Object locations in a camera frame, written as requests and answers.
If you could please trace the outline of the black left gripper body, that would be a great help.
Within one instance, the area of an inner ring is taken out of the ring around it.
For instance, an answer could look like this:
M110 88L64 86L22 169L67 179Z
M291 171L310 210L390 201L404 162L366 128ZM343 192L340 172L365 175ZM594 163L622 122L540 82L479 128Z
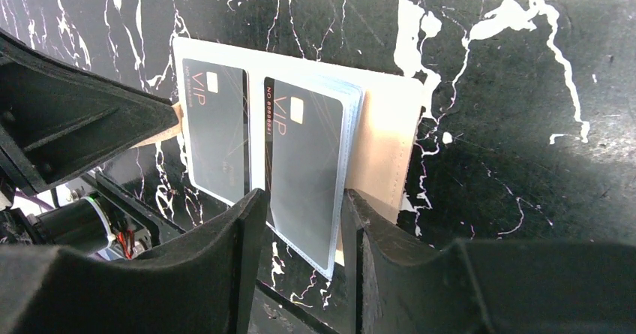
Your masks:
M1 183L63 184L179 123L169 100L60 62L1 32Z

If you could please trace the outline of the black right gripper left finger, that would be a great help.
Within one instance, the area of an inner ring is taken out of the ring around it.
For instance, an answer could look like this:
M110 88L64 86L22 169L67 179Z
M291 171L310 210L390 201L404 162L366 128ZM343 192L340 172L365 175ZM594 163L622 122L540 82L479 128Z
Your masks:
M133 260L56 245L1 247L3 333L245 333L267 193Z

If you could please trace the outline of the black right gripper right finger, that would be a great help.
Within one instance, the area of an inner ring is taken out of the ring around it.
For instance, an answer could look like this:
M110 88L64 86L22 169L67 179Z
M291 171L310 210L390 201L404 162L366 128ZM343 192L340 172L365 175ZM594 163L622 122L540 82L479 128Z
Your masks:
M633 333L635 247L616 242L419 242L346 190L353 333Z

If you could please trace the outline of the black VIP card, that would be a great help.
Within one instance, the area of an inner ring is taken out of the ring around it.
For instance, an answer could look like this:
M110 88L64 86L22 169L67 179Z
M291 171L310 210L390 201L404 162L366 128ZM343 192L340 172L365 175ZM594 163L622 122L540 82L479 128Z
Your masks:
M271 227L329 278L338 231L334 207L343 104L273 77L263 84Z
M181 63L190 182L233 205L250 188L247 72L195 59Z

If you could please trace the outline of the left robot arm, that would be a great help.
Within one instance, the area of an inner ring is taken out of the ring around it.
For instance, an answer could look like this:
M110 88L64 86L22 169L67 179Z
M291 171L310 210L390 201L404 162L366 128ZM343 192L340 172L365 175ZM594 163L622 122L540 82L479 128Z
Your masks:
M14 207L128 150L174 134L177 106L65 64L1 33L1 242L66 245L85 254L119 244L131 223L108 199L80 194L41 215Z

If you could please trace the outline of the beige card holder wallet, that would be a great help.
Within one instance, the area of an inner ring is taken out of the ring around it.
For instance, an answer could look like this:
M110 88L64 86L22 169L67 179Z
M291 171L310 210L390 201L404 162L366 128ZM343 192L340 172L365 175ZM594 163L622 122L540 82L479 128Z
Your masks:
M340 213L346 189L364 194L381 215L396 219L421 109L419 96L424 88L418 80L190 38L176 38L172 48L179 96L174 105L180 110L181 124L174 134L147 144L182 137L189 179L185 100L181 94L183 59L227 65L247 72L250 164L247 193L260 188L269 194L270 202L265 160L264 79L273 77L341 101L343 123L334 205L337 235L333 272L335 265L344 261L339 244ZM267 224L272 229L270 218L269 203Z

